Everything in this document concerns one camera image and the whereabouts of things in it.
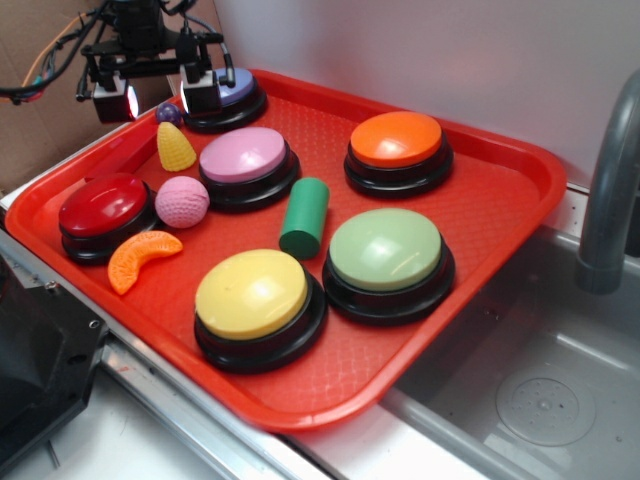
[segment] sink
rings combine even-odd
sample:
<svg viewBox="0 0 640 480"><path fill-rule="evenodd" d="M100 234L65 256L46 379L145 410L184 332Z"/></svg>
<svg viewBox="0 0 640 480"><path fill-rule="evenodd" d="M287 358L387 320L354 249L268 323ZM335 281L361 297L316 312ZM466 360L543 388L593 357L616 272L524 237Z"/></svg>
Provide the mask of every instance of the sink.
<svg viewBox="0 0 640 480"><path fill-rule="evenodd" d="M640 478L640 263L596 296L541 227L382 405L489 478Z"/></svg>

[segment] cardboard box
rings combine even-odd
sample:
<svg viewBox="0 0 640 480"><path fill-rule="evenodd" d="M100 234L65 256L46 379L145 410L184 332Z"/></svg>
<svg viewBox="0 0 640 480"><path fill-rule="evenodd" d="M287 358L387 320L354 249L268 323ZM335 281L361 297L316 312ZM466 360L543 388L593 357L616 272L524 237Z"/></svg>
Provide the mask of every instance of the cardboard box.
<svg viewBox="0 0 640 480"><path fill-rule="evenodd" d="M97 7L98 0L4 0L0 4L0 86L18 87L40 52L58 36L78 12ZM199 2L189 11L217 26L213 2ZM180 17L165 19L177 30ZM93 41L97 28L87 37ZM73 41L58 52L60 66ZM212 56L217 54L211 48ZM102 125L93 102L79 103L76 86L84 58L76 54L64 74L33 103L0 103L0 197L28 182L117 125ZM151 108L172 94L166 78L136 80L143 108Z"/></svg>

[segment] gray faucet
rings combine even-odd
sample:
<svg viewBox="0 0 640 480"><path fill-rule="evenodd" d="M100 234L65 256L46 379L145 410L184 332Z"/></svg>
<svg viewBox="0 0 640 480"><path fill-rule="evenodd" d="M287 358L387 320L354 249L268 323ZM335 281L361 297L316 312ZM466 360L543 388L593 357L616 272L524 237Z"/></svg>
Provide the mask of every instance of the gray faucet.
<svg viewBox="0 0 640 480"><path fill-rule="evenodd" d="M640 70L609 119L591 183L575 280L587 292L620 286L625 253L640 256Z"/></svg>

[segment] pink button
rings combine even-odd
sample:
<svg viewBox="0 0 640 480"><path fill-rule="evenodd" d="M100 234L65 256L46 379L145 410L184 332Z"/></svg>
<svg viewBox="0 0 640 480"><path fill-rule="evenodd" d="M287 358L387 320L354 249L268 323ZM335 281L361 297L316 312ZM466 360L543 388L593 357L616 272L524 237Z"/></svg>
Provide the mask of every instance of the pink button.
<svg viewBox="0 0 640 480"><path fill-rule="evenodd" d="M277 131L240 128L209 143L200 154L200 168L214 182L247 182L274 170L285 153L284 138Z"/></svg>

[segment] plastic tray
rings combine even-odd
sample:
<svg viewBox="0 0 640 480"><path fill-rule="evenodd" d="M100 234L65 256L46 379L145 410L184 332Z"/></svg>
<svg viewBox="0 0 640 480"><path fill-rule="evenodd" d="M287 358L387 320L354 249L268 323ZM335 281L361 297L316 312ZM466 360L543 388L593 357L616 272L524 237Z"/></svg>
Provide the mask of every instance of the plastic tray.
<svg viewBox="0 0 640 480"><path fill-rule="evenodd" d="M455 152L453 173L444 185L411 199L368 198L352 191L344 178L351 132L371 116L398 109L268 72L254 74L269 97L267 112L254 125L281 132L300 157L303 175L321 178L331 190L321 254L305 266L320 279L333 232L360 212L385 206L419 211L438 226L457 265L451 294L426 320L368 327L330 310L319 342L284 368L243 376L210 366L193 333L197 286L229 255L278 248L286 200L253 213L212 211L196 227L174 231L184 243L183 252L147 264L138 283L122 297L111 290L105 267L70 261L57 224L62 202L84 184L87 172L113 157L113 142L143 138L145 125L148 130L155 122L153 115L79 153L28 188L10 208L6 226L237 415L269 431L296 432L346 420L377 402L556 206L566 176L559 161L543 149L440 120ZM183 131L197 152L214 138ZM136 174L156 190L175 175L161 168L157 153ZM198 178L197 165L180 174Z"/></svg>

